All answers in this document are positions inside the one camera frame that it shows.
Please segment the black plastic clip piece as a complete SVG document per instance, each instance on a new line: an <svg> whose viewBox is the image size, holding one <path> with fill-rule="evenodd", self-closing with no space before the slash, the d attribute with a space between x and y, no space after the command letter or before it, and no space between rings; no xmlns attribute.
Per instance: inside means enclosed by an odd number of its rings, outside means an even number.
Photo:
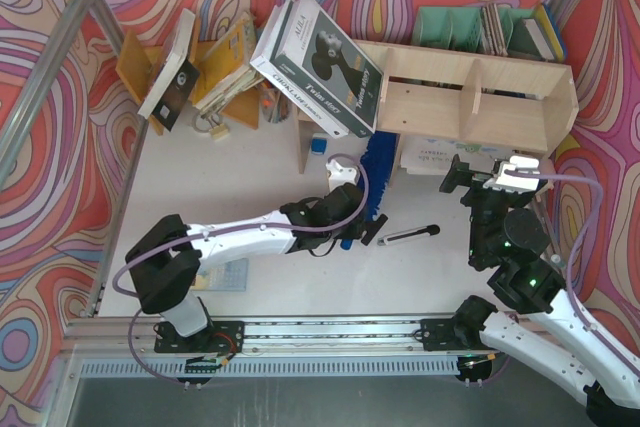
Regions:
<svg viewBox="0 0 640 427"><path fill-rule="evenodd" d="M361 243L364 246L368 246L374 238L378 235L379 231L388 221L388 216L386 214L380 214L375 220L367 221L364 224L364 232L361 238Z"/></svg>

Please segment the blue fluffy duster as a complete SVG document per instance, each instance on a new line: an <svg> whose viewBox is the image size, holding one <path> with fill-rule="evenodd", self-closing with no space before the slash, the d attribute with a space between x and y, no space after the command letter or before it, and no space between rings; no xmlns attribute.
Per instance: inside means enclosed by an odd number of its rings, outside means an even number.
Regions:
<svg viewBox="0 0 640 427"><path fill-rule="evenodd" d="M366 201L368 221L383 214L380 206L393 172L397 142L397 134L377 131L369 138L366 150L360 158L369 182Z"/></svg>

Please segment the white black utility knife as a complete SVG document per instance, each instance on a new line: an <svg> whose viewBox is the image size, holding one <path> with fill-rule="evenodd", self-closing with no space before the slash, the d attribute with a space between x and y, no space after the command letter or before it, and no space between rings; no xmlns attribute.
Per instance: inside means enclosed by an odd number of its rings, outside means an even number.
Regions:
<svg viewBox="0 0 640 427"><path fill-rule="evenodd" d="M423 235L435 236L440 233L440 226L437 224L431 224L423 227L418 227L410 230L387 234L377 239L377 246L389 246L394 243L405 242L414 237Z"/></svg>

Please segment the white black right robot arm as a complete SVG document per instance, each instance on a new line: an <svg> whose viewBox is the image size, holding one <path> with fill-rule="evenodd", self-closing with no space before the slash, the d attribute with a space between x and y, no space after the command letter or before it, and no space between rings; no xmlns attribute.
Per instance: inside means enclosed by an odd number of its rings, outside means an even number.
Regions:
<svg viewBox="0 0 640 427"><path fill-rule="evenodd" d="M559 269L543 254L550 244L528 205L558 174L539 160L514 155L489 173L473 171L458 156L442 193L463 186L460 202L471 211L468 263L492 270L488 280L504 305L472 295L447 320L447 338L475 349L496 349L537 371L584 406L597 426L639 423L639 357L579 301L572 264Z"/></svg>

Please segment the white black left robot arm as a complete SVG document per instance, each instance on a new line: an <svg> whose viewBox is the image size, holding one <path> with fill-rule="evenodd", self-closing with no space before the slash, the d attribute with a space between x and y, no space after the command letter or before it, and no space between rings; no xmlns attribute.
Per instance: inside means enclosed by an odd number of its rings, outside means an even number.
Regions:
<svg viewBox="0 0 640 427"><path fill-rule="evenodd" d="M160 315L183 338L208 329L209 315L191 292L201 267L261 255L313 253L364 231L366 191L347 182L326 196L287 203L264 216L227 224L161 218L125 255L141 312Z"/></svg>

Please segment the light wooden bookshelf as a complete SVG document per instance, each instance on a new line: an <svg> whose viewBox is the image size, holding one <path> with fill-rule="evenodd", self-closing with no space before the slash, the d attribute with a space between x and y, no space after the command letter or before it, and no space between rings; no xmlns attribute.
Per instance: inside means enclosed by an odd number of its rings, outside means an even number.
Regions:
<svg viewBox="0 0 640 427"><path fill-rule="evenodd" d="M545 159L579 112L568 65L360 41L384 70L377 128L507 147Z"/></svg>

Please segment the white spiral notebook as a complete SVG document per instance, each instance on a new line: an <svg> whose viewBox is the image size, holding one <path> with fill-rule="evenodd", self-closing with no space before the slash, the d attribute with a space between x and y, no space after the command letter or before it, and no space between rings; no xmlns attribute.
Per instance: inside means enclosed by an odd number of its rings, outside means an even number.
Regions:
<svg viewBox="0 0 640 427"><path fill-rule="evenodd" d="M458 155L472 170L487 172L496 160L508 160L515 154L515 150L504 147L410 136L401 153L400 167L413 175L444 176Z"/></svg>

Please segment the blue stamp block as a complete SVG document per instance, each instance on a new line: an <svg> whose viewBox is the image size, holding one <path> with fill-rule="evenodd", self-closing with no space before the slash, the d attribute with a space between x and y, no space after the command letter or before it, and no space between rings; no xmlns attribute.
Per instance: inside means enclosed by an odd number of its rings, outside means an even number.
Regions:
<svg viewBox="0 0 640 427"><path fill-rule="evenodd" d="M328 139L320 133L314 133L311 137L310 152L313 155L323 156L328 148Z"/></svg>

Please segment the blue yellow calculator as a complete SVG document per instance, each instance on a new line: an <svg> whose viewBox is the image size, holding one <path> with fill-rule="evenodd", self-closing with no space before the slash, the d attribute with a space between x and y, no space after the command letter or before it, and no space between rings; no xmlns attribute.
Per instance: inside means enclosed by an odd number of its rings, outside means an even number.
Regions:
<svg viewBox="0 0 640 427"><path fill-rule="evenodd" d="M224 264L201 267L192 284L196 291L244 292L247 287L249 261L238 259Z"/></svg>

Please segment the brass padlock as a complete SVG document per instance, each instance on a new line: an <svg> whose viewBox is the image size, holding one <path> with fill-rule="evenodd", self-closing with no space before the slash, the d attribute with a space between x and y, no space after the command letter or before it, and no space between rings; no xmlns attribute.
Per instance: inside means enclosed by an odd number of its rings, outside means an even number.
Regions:
<svg viewBox="0 0 640 427"><path fill-rule="evenodd" d="M215 114L195 114L192 119L192 128L200 135L208 135L215 141L229 135L229 127Z"/></svg>

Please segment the green desk organizer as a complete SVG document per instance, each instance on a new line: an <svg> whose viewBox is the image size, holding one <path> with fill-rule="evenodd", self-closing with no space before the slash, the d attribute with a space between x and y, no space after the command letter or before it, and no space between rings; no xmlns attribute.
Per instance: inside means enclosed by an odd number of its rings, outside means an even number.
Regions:
<svg viewBox="0 0 640 427"><path fill-rule="evenodd" d="M555 61L555 55L536 20L537 30L530 37L524 30L528 18L534 18L534 9L498 7L505 48L493 49L493 40L487 40L481 7L420 7L413 28L411 44L414 46L510 56L535 61Z"/></svg>

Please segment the blue yellow book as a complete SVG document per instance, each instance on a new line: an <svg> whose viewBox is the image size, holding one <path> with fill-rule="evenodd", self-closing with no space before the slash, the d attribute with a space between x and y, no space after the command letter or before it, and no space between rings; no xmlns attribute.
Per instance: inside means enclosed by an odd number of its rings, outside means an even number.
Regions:
<svg viewBox="0 0 640 427"><path fill-rule="evenodd" d="M547 45L554 54L554 59L559 63L567 60L567 47L561 36L550 9L546 4L538 4L529 17L523 18L527 25L537 25L538 30L546 39Z"/></svg>

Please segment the yellow worn book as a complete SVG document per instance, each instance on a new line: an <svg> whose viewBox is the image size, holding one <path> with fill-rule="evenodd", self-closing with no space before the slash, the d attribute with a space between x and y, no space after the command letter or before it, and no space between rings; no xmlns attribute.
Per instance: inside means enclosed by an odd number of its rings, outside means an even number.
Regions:
<svg viewBox="0 0 640 427"><path fill-rule="evenodd" d="M256 46L253 16L244 11L197 64L200 76L193 94L193 106L201 116L219 113L237 95L262 80L250 64Z"/></svg>

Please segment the white book black cover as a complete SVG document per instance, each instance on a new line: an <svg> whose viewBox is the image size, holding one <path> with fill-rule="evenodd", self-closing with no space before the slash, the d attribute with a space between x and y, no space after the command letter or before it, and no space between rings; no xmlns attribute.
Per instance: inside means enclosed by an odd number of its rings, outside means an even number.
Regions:
<svg viewBox="0 0 640 427"><path fill-rule="evenodd" d="M195 53L196 15L183 8L152 65L149 87L138 110L146 119L153 118L171 131L193 91L198 69L190 55Z"/></svg>

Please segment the aluminium mounting rail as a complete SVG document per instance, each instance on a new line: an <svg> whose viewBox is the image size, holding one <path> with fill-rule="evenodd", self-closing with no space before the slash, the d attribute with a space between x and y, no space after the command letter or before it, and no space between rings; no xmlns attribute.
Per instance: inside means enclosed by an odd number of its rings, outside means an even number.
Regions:
<svg viewBox="0 0 640 427"><path fill-rule="evenodd" d="M421 329L421 320L449 318L452 314L382 315L382 316L222 316L213 317L214 323L244 323L241 340L245 355L275 352L331 352L340 348L349 353L356 351L382 352L383 350L407 353L412 349L422 351L422 344L414 338ZM136 347L152 347L156 337L155 324L161 318L142 316L133 327ZM65 328L64 346L72 342L97 344L99 342L126 347L130 317L93 317L71 321ZM553 344L565 347L540 323L520 317L519 325L540 335Z"/></svg>

